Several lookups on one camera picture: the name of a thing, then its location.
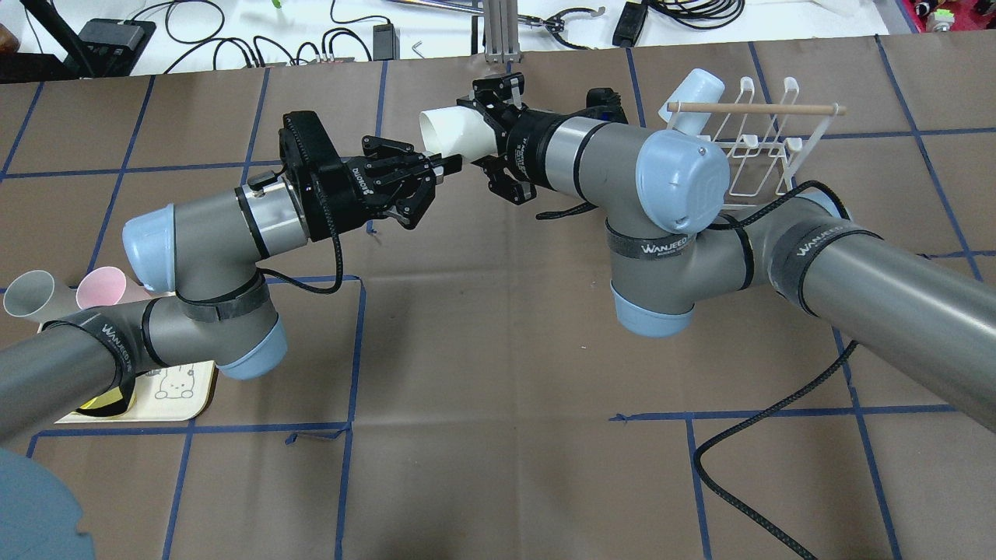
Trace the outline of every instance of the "red object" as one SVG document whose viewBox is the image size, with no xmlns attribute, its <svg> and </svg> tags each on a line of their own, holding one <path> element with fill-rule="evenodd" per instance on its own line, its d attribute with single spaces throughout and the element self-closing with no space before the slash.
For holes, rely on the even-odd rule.
<svg viewBox="0 0 996 560">
<path fill-rule="evenodd" d="M 906 8 L 906 13 L 909 15 L 910 21 L 916 24 L 916 30 L 920 33 L 926 31 L 927 18 L 921 18 L 916 15 L 916 11 L 913 6 L 916 2 L 912 0 L 906 0 L 903 6 Z M 945 2 L 937 7 L 938 10 L 948 10 L 954 14 L 954 27 L 951 28 L 952 31 L 978 31 L 980 29 L 985 29 L 989 20 L 993 18 L 993 14 L 988 16 L 980 16 L 972 11 L 975 6 L 975 0 L 958 0 L 956 2 Z"/>
</svg>

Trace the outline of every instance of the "blue tape grid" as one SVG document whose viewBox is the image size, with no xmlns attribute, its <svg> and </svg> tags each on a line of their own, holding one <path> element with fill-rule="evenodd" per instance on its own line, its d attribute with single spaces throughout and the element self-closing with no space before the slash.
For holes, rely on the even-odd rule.
<svg viewBox="0 0 996 560">
<path fill-rule="evenodd" d="M 937 131 L 920 131 L 913 121 L 912 114 L 909 107 L 905 101 L 905 97 L 899 88 L 898 82 L 895 79 L 894 72 L 892 71 L 891 65 L 889 64 L 887 54 L 879 38 L 876 38 L 876 42 L 879 47 L 879 52 L 882 58 L 882 62 L 885 65 L 886 72 L 888 73 L 889 79 L 895 90 L 896 96 L 899 99 L 900 105 L 903 108 L 903 112 L 910 124 L 910 131 L 896 131 L 896 132 L 885 132 L 885 133 L 863 133 L 863 134 L 837 134 L 837 135 L 825 135 L 824 138 L 827 140 L 843 140 L 843 139 L 861 139 L 861 138 L 908 138 L 913 137 L 917 142 L 921 154 L 924 158 L 924 162 L 930 171 L 931 180 L 937 190 L 938 196 L 941 198 L 942 204 L 944 205 L 945 212 L 951 221 L 952 227 L 955 229 L 958 235 L 959 241 L 962 244 L 963 250 L 947 254 L 923 254 L 929 259 L 944 259 L 944 258 L 965 258 L 969 261 L 972 267 L 973 274 L 976 279 L 981 280 L 981 274 L 979 273 L 977 264 L 975 262 L 976 257 L 993 257 L 996 256 L 996 251 L 973 251 L 968 247 L 967 241 L 965 241 L 964 235 L 961 231 L 960 225 L 954 216 L 954 212 L 947 201 L 947 197 L 944 194 L 943 188 L 940 184 L 940 180 L 933 168 L 933 164 L 926 152 L 925 145 L 923 144 L 922 137 L 925 136 L 947 136 L 947 135 L 973 135 L 973 134 L 993 134 L 996 133 L 996 128 L 978 128 L 978 129 L 950 129 L 950 130 L 937 130 Z M 770 93 L 768 91 L 767 83 L 764 78 L 764 73 L 760 65 L 760 61 L 757 56 L 756 49 L 753 43 L 748 43 L 748 47 L 751 52 L 751 57 L 754 61 L 755 70 L 758 74 L 761 83 L 762 93 L 764 94 L 765 100 L 770 103 Z M 636 106 L 638 110 L 638 117 L 641 126 L 645 126 L 645 118 L 643 113 L 643 106 L 641 102 L 639 81 L 637 78 L 637 71 L 635 67 L 634 60 L 632 58 L 632 53 L 630 49 L 626 49 L 626 60 L 629 66 L 630 77 L 632 80 L 633 93 L 636 99 Z M 506 70 L 511 70 L 511 64 L 507 65 Z M 380 76 L 380 86 L 379 86 L 379 97 L 377 101 L 377 116 L 376 116 L 376 134 L 380 135 L 382 118 L 383 118 L 383 103 L 384 103 L 384 91 L 386 87 L 387 79 L 387 69 L 388 62 L 384 61 L 381 76 Z M 115 189 L 112 193 L 111 201 L 108 205 L 108 210 L 105 215 L 105 221 L 101 228 L 101 233 L 98 238 L 97 245 L 95 246 L 94 253 L 91 259 L 90 266 L 88 270 L 92 270 L 95 262 L 96 256 L 100 250 L 101 243 L 103 242 L 103 237 L 107 229 L 107 224 L 110 220 L 111 212 L 114 209 L 115 202 L 117 200 L 117 195 L 120 191 L 121 183 L 125 174 L 129 173 L 145 173 L 145 172 L 159 172 L 159 171 L 173 171 L 173 170 L 188 170 L 188 169 L 212 169 L 212 168 L 228 168 L 228 167 L 242 167 L 243 169 L 243 180 L 248 172 L 248 168 L 252 165 L 276 165 L 280 164 L 279 160 L 252 160 L 253 146 L 255 142 L 255 137 L 258 133 L 259 128 L 259 118 L 262 112 L 264 98 L 266 95 L 266 89 L 269 82 L 269 69 L 264 71 L 263 84 L 261 87 L 260 98 L 257 104 L 256 119 L 253 123 L 252 136 L 250 139 L 250 144 L 246 150 L 246 158 L 243 161 L 230 161 L 230 162 L 218 162 L 218 163 L 202 163 L 202 164 L 191 164 L 191 165 L 165 165 L 165 166 L 147 166 L 147 167 L 128 167 L 128 160 L 130 159 L 130 154 L 134 147 L 134 142 L 138 134 L 138 130 L 141 125 L 144 112 L 147 108 L 148 101 L 151 95 L 152 87 L 154 85 L 154 77 L 149 79 L 148 89 L 145 93 L 145 98 L 142 102 L 141 109 L 139 111 L 138 118 L 135 123 L 134 130 L 128 148 L 125 152 L 124 161 L 122 166 L 117 169 L 85 169 L 85 170 L 68 170 L 68 171 L 40 171 L 40 172 L 26 172 L 26 173 L 9 173 L 8 170 L 11 166 L 11 162 L 14 159 L 15 152 L 24 136 L 25 130 L 29 124 L 29 121 L 34 114 L 35 108 L 38 104 L 39 98 L 44 89 L 44 83 L 38 85 L 35 91 L 34 97 L 32 98 L 31 104 L 29 105 L 28 111 L 25 115 L 25 119 L 18 129 L 18 133 L 14 139 L 11 149 L 4 160 L 3 167 L 0 168 L 0 181 L 5 178 L 29 178 L 29 177 L 57 177 L 57 176 L 74 176 L 74 175 L 92 175 L 92 174 L 116 174 L 118 179 L 116 181 Z M 317 281 L 332 281 L 333 277 L 328 276 L 315 276 L 315 277 L 305 277 L 299 278 L 299 280 L 306 282 L 317 282 Z M 169 426 L 169 427 L 107 427 L 107 428 L 58 428 L 58 429 L 48 429 L 35 434 L 29 443 L 26 455 L 32 456 L 34 454 L 37 442 L 41 437 L 65 437 L 65 436 L 93 436 L 93 435 L 155 435 L 155 434 L 184 434 L 184 447 L 183 454 L 180 461 L 180 469 L 177 474 L 176 488 L 174 491 L 173 503 L 170 509 L 169 525 L 167 527 L 166 539 L 163 544 L 163 555 L 164 560 L 168 559 L 169 551 L 173 536 L 173 531 L 175 528 L 176 514 L 179 509 L 179 501 L 182 495 L 183 480 L 185 478 L 186 467 L 189 460 L 190 445 L 192 443 L 193 436 L 195 434 L 204 433 L 237 433 L 237 432 L 267 432 L 267 431 L 304 431 L 304 430 L 343 430 L 346 433 L 346 446 L 343 455 L 343 470 L 340 479 L 340 502 L 339 502 L 339 512 L 336 528 L 336 558 L 341 559 L 343 557 L 342 542 L 346 530 L 346 503 L 349 489 L 349 472 L 350 464 L 352 458 L 352 445 L 353 445 L 353 431 L 352 425 L 356 418 L 356 401 L 357 401 L 357 391 L 359 386 L 359 372 L 360 372 L 360 354 L 363 344 L 363 328 L 364 328 L 364 313 L 366 309 L 367 291 L 362 280 L 356 276 L 344 277 L 344 281 L 360 281 L 361 282 L 361 296 L 360 305 L 358 310 L 357 318 L 357 331 L 356 331 L 356 341 L 354 348 L 354 364 L 353 364 L 353 377 L 351 380 L 350 389 L 350 407 L 349 416 L 347 421 L 343 422 L 304 422 L 304 423 L 270 423 L 270 424 L 237 424 L 237 425 L 197 425 L 194 420 L 191 420 L 187 426 Z M 6 288 L 0 288 L 0 293 L 3 293 Z M 840 336 L 835 332 L 835 340 L 840 347 Z M 877 467 L 874 462 L 874 455 L 872 450 L 871 442 L 868 438 L 867 429 L 865 428 L 864 417 L 869 415 L 896 415 L 896 414 L 931 414 L 931 413 L 950 413 L 954 412 L 954 408 L 949 405 L 931 405 L 931 406 L 896 406 L 896 407 L 862 407 L 860 399 L 858 397 L 857 389 L 851 383 L 852 376 L 849 366 L 845 366 L 845 376 L 848 381 L 849 391 L 852 395 L 852 406 L 850 408 L 840 408 L 840 409 L 791 409 L 786 411 L 781 411 L 775 416 L 778 417 L 826 417 L 826 416 L 855 416 L 858 421 L 859 430 L 862 435 L 863 445 L 865 446 L 867 459 L 869 461 L 869 468 L 871 471 L 872 482 L 875 487 L 876 497 L 878 498 L 879 507 L 881 509 L 881 514 L 883 518 L 883 523 L 885 524 L 886 531 L 889 537 L 889 544 L 891 547 L 891 552 L 893 558 L 901 558 L 898 548 L 898 543 L 895 539 L 894 531 L 892 530 L 892 524 L 890 516 L 888 513 L 887 504 L 884 500 L 884 495 L 881 490 L 881 483 L 877 473 Z M 681 420 L 686 424 L 686 431 L 688 436 L 688 451 L 689 459 L 691 454 L 694 453 L 695 449 L 695 436 L 694 436 L 694 420 L 708 420 L 708 419 L 745 419 L 753 416 L 758 411 L 703 411 L 703 412 L 678 412 L 678 413 L 645 413 L 636 414 L 630 416 L 617 415 L 615 418 L 610 419 L 611 421 L 646 421 L 646 420 Z M 699 528 L 701 532 L 702 539 L 702 551 L 705 558 L 711 559 L 711 548 L 709 544 L 708 536 L 708 526 L 705 515 L 704 500 L 702 499 L 702 489 L 701 482 L 698 480 L 697 476 L 693 472 L 693 491 L 695 492 L 695 500 L 698 509 L 699 518 Z"/>
</svg>

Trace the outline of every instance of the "white wire rack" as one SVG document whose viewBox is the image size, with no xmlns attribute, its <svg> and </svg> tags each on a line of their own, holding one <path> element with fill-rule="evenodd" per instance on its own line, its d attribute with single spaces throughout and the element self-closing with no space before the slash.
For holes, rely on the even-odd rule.
<svg viewBox="0 0 996 560">
<path fill-rule="evenodd" d="M 726 198 L 728 208 L 754 206 L 788 192 L 799 167 L 823 137 L 834 117 L 847 112 L 845 107 L 836 103 L 827 106 L 797 105 L 799 83 L 795 78 L 789 77 L 785 79 L 783 86 L 784 93 L 778 104 L 755 104 L 757 90 L 754 80 L 746 76 L 740 79 L 740 92 L 733 103 L 676 101 L 667 104 L 667 109 L 673 113 L 668 121 L 669 129 L 678 122 L 677 117 L 682 112 L 723 115 L 719 128 L 712 135 L 699 137 L 721 147 L 730 161 L 732 178 Z M 762 116 L 767 120 L 762 135 L 745 133 L 748 117 L 751 115 Z M 810 134 L 788 137 L 785 130 L 793 115 L 816 115 L 823 118 Z M 764 125 L 752 123 L 755 131 L 761 127 Z"/>
</svg>

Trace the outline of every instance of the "metal post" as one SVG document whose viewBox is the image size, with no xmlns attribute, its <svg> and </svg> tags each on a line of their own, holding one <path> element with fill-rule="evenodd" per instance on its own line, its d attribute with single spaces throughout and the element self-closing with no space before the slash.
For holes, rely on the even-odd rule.
<svg viewBox="0 0 996 560">
<path fill-rule="evenodd" d="M 518 0 L 484 0 L 484 29 L 487 33 L 486 61 L 505 64 L 522 60 Z"/>
</svg>

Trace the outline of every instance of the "pink cup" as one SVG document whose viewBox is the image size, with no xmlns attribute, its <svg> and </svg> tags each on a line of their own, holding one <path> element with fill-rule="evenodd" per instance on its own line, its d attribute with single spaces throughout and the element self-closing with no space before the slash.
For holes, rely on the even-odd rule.
<svg viewBox="0 0 996 560">
<path fill-rule="evenodd" d="M 102 266 L 94 270 L 80 281 L 80 287 L 76 289 L 76 303 L 80 309 L 149 298 L 148 292 L 116 266 Z"/>
</svg>

